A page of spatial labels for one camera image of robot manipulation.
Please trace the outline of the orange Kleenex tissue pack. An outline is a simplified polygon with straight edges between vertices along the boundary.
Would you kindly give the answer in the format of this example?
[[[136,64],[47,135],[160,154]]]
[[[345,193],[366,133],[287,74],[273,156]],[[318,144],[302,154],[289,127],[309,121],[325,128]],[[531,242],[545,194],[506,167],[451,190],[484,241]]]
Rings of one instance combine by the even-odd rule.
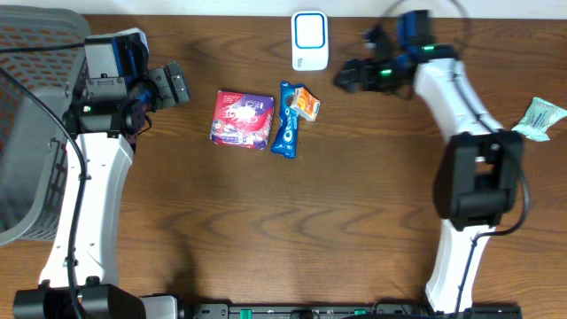
[[[321,101],[305,87],[295,89],[290,108],[307,121],[316,121]]]

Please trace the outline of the green wet wipes pack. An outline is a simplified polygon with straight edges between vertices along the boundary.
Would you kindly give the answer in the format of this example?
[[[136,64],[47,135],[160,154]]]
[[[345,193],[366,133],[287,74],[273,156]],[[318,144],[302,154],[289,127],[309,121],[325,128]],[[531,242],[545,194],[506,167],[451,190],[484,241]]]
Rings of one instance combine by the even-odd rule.
[[[565,117],[565,109],[534,97],[524,117],[512,130],[535,142],[546,142],[550,140],[547,130]]]

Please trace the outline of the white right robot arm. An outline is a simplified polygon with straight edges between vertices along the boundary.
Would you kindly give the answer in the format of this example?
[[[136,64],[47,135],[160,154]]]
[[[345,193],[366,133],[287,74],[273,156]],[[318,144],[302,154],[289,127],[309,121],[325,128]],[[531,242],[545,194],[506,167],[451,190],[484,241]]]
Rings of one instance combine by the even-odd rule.
[[[523,138],[485,108],[470,84],[462,51],[437,42],[428,11],[400,15],[395,39],[377,24],[364,42],[371,57],[346,61],[334,83],[348,92],[392,95],[408,85],[428,106],[446,149],[432,187],[441,226],[424,287],[426,311],[435,317],[472,317],[473,285],[489,239],[515,232],[526,218],[522,214],[513,226],[498,227],[518,191],[523,208],[529,207]]]

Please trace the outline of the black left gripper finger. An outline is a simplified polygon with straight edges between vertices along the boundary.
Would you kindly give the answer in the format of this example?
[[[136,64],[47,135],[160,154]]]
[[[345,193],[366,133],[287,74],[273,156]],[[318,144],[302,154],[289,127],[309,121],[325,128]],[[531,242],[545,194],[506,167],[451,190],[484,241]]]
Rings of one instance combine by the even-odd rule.
[[[149,71],[149,78],[156,87],[156,110],[174,106],[174,95],[165,67],[157,67]]]
[[[177,61],[167,64],[167,70],[171,81],[172,93],[177,104],[190,101],[189,86],[186,82],[183,69]]]

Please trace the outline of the red purple pad package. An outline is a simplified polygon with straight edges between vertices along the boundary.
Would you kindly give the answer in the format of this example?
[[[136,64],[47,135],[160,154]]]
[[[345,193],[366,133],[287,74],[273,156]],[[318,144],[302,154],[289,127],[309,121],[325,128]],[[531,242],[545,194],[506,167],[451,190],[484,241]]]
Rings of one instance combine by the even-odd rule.
[[[274,116],[270,96],[219,90],[210,138],[215,144],[247,149],[266,148]]]

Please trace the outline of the blue Oreo cookie pack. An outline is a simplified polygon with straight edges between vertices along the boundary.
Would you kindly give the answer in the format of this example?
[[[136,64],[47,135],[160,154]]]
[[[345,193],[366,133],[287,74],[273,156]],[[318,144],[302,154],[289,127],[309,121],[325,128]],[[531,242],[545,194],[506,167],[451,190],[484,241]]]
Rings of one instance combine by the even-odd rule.
[[[301,88],[301,85],[293,85],[287,81],[280,83],[280,126],[270,151],[287,159],[295,159],[297,156],[299,116],[291,108],[291,104],[295,98],[296,89],[299,88]]]

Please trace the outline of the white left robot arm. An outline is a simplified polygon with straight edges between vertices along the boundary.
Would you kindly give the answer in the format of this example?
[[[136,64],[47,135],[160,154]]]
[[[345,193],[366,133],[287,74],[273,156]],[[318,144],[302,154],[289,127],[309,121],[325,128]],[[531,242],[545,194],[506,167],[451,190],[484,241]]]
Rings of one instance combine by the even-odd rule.
[[[171,294],[137,297],[120,288],[120,203],[136,138],[149,112],[189,101],[176,61],[136,78],[91,76],[64,113],[66,188],[50,257],[37,288],[16,292],[16,318],[190,318]]]

